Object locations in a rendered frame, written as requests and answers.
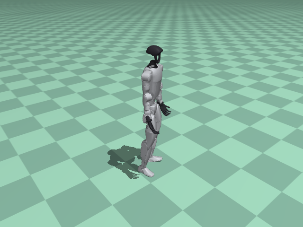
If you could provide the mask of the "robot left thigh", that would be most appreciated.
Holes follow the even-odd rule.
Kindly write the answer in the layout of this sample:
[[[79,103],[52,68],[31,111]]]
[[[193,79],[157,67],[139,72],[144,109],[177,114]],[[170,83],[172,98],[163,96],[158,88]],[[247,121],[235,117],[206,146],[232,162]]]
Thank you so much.
[[[161,110],[160,110],[159,104],[157,104],[157,110],[156,110],[156,113],[154,115],[155,115],[155,118],[156,118],[157,131],[159,131],[160,126],[161,126]]]

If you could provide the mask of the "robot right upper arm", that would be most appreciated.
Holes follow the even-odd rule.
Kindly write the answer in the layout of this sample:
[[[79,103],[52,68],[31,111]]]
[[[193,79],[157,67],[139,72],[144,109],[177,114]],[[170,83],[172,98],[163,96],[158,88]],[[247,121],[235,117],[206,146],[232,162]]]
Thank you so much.
[[[152,72],[151,71],[146,70],[144,73],[142,73],[142,76],[141,76],[142,90],[143,90],[143,95],[146,95],[146,98],[147,98],[146,101],[151,101],[152,100],[152,95],[149,94],[151,79],[152,79]]]

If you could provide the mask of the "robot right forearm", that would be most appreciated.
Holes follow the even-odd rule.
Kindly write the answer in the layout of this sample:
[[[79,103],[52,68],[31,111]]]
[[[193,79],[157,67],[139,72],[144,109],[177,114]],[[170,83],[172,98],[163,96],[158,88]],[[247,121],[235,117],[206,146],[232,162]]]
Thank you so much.
[[[146,95],[143,95],[143,106],[144,106],[145,117],[149,116],[149,118],[151,119],[152,118],[151,117],[151,106],[150,106],[151,103],[146,100],[147,100]],[[145,118],[145,120],[146,120],[146,118]]]

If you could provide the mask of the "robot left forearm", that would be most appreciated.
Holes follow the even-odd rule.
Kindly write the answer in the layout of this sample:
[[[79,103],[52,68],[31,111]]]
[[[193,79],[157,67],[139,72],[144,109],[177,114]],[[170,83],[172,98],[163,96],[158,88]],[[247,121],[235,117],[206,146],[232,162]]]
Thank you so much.
[[[160,102],[160,104],[163,102],[161,93],[162,93],[162,89],[160,89],[159,95],[156,97],[156,102]]]

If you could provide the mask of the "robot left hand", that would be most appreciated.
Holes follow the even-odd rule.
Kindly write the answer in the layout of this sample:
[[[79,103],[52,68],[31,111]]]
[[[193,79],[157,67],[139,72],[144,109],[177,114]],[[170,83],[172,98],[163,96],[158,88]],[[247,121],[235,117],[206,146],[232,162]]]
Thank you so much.
[[[165,116],[167,116],[167,115],[169,115],[170,113],[168,113],[168,112],[171,112],[171,111],[169,111],[166,107],[168,107],[168,108],[170,108],[169,106],[166,106],[165,104],[163,104],[164,102],[162,102],[161,104],[160,104],[160,102],[157,102],[157,104],[159,104],[159,106],[160,106],[160,109],[161,109],[161,111],[162,111],[162,113],[165,115]]]

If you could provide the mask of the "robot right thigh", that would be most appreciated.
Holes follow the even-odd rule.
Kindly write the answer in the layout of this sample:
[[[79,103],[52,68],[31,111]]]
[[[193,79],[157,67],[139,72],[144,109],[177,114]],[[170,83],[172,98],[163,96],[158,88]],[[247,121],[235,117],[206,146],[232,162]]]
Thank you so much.
[[[146,134],[146,140],[142,141],[142,142],[146,142],[147,143],[147,147],[148,149],[153,145],[155,138],[156,138],[156,134],[154,134],[152,132],[152,130],[150,129],[148,123],[145,120],[145,114],[143,114],[143,123],[146,123],[146,129],[145,129],[145,134]],[[157,131],[157,124],[156,124],[156,118],[155,115],[151,114],[151,123],[153,124],[153,127],[155,129],[155,131]]]

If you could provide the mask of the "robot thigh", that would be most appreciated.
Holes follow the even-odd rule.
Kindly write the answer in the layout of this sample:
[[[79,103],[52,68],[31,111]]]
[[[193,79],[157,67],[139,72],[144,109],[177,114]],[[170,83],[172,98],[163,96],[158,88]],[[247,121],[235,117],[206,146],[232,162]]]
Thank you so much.
[[[156,138],[156,134],[154,134],[152,132],[152,130],[150,129],[148,123],[145,120],[145,114],[143,114],[143,123],[146,123],[146,129],[145,129],[145,134],[146,134],[146,140],[142,141],[142,142],[146,142],[147,143],[147,147],[148,149],[153,145],[155,138]],[[153,124],[153,127],[155,129],[155,131],[157,131],[157,124],[156,124],[156,118],[155,115],[151,114],[151,123]]]
[[[157,131],[159,131],[160,126],[161,126],[161,110],[160,110],[159,104],[157,104],[157,110],[156,110],[156,113],[154,115],[155,115],[155,118],[156,118]]]

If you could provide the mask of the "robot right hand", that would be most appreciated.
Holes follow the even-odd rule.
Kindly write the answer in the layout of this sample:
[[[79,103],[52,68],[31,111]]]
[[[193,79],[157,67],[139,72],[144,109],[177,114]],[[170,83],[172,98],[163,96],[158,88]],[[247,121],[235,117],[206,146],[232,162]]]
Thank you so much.
[[[153,124],[151,123],[152,119],[149,118],[149,116],[146,116],[146,122],[148,123],[150,129],[152,130],[152,132],[154,134],[159,134],[159,131],[155,131],[154,127],[153,127]]]

